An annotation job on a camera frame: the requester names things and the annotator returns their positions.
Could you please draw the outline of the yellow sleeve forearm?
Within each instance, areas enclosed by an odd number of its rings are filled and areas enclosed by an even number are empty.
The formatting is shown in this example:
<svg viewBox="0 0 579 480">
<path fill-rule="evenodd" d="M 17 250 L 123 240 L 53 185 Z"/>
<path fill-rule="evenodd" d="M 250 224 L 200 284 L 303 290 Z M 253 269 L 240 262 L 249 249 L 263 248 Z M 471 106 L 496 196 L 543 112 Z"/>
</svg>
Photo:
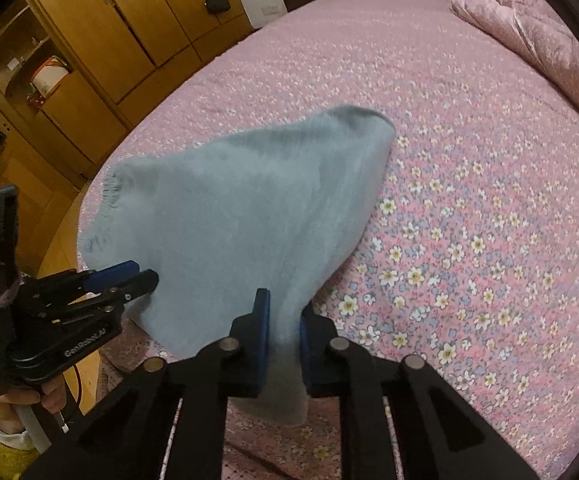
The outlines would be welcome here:
<svg viewBox="0 0 579 480">
<path fill-rule="evenodd" d="M 39 456 L 27 430 L 18 434 L 0 430 L 0 479 L 19 479 Z"/>
</svg>

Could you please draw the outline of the left hand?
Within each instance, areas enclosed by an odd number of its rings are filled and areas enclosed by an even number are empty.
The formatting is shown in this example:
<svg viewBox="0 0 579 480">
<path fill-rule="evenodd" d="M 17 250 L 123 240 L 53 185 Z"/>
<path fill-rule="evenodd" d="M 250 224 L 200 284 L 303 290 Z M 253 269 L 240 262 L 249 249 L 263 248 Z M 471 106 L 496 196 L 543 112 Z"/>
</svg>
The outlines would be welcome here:
<svg viewBox="0 0 579 480">
<path fill-rule="evenodd" d="M 41 404 L 50 414 L 59 413 L 67 403 L 66 389 L 62 375 L 44 382 L 40 392 L 27 387 L 10 387 L 0 396 L 0 431 L 3 434 L 19 434 L 24 430 L 24 424 L 16 412 L 17 406 Z"/>
</svg>

